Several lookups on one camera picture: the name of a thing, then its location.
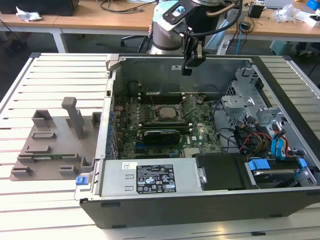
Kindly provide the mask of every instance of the white label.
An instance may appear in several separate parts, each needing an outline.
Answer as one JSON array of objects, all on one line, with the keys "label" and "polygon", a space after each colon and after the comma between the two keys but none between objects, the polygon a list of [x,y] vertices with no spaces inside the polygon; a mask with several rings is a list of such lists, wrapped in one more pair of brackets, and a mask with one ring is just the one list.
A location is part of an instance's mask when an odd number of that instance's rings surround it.
[{"label": "white label", "polygon": [[122,162],[122,169],[136,169],[138,163],[136,161]]},{"label": "white label", "polygon": [[182,66],[181,65],[172,65],[171,70],[181,70]]},{"label": "white label", "polygon": [[165,185],[165,188],[166,189],[174,189],[175,185],[174,184],[167,184],[167,185]]}]

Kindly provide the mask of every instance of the sticker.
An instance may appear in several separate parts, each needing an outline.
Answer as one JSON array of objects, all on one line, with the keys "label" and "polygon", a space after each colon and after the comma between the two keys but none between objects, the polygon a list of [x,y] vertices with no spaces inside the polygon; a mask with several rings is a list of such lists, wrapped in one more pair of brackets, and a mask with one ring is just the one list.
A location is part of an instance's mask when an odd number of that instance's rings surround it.
[{"label": "sticker", "polygon": [[137,165],[136,161],[122,162],[122,169],[136,169]]},{"label": "sticker", "polygon": [[138,194],[177,192],[174,166],[172,164],[136,166],[136,176],[136,192]]},{"label": "sticker", "polygon": [[181,65],[172,65],[171,70],[181,70],[182,66]]}]

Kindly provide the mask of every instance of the blue latch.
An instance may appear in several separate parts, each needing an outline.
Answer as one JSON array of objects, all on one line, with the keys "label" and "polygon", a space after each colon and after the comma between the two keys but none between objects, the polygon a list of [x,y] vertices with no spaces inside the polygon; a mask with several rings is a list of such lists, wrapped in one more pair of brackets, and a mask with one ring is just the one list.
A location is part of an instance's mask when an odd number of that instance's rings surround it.
[{"label": "blue latch", "polygon": [[81,186],[81,185],[88,185],[89,177],[87,176],[77,176],[75,179],[75,185]]},{"label": "blue latch", "polygon": [[248,162],[250,170],[263,170],[263,169],[270,169],[270,165],[267,161],[267,159],[252,159],[250,162]]},{"label": "blue latch", "polygon": [[278,141],[278,146],[276,148],[276,152],[275,152],[275,155],[277,157],[280,158],[280,160],[285,160],[285,157],[282,156],[282,146],[284,145],[285,141],[282,139],[282,138],[279,138],[279,141]]},{"label": "blue latch", "polygon": [[299,159],[299,164],[300,164],[302,169],[307,166],[307,163],[303,158]]}]

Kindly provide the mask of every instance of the computer case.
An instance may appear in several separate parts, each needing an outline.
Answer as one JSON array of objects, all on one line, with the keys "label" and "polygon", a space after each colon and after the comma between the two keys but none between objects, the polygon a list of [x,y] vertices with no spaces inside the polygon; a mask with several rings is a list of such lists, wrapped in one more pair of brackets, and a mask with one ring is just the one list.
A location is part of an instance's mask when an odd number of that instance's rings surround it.
[{"label": "computer case", "polygon": [[0,0],[2,14],[15,14],[16,6],[26,12],[42,15],[72,16],[79,0]]}]

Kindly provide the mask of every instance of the blue tab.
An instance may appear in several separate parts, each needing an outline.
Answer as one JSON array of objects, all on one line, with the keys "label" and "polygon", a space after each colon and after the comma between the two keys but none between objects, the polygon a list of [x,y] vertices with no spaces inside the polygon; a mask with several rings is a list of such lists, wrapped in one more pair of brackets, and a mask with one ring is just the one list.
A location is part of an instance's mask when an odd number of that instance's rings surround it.
[{"label": "blue tab", "polygon": [[252,159],[248,164],[249,164],[251,171],[271,168],[267,159],[259,159],[259,158]]},{"label": "blue tab", "polygon": [[277,138],[276,135],[274,135],[274,138],[272,139],[271,142],[271,154],[276,154],[276,145],[277,145]]},{"label": "blue tab", "polygon": [[249,168],[250,168],[251,171],[257,169],[256,166],[254,165],[254,162],[253,162],[253,161],[248,162],[248,164],[249,164]]},{"label": "blue tab", "polygon": [[278,141],[278,146],[276,148],[276,153],[275,155],[277,157],[280,157],[281,160],[285,160],[285,157],[282,156],[282,146],[284,145],[285,141],[282,140],[282,138],[279,138],[279,141]]},{"label": "blue tab", "polygon": [[77,176],[75,179],[75,185],[81,186],[81,185],[88,185],[89,177],[87,176]]},{"label": "blue tab", "polygon": [[299,164],[300,164],[302,169],[307,166],[307,163],[303,158],[299,159]]}]

